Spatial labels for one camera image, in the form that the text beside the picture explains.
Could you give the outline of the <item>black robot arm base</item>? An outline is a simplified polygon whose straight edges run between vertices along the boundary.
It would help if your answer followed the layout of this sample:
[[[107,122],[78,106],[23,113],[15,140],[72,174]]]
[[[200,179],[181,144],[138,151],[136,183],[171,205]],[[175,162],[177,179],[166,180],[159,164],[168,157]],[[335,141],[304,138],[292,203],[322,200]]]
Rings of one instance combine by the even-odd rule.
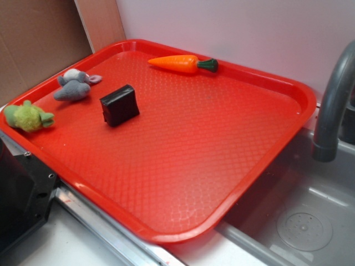
[[[1,141],[1,255],[43,226],[58,176],[34,155],[13,155]]]

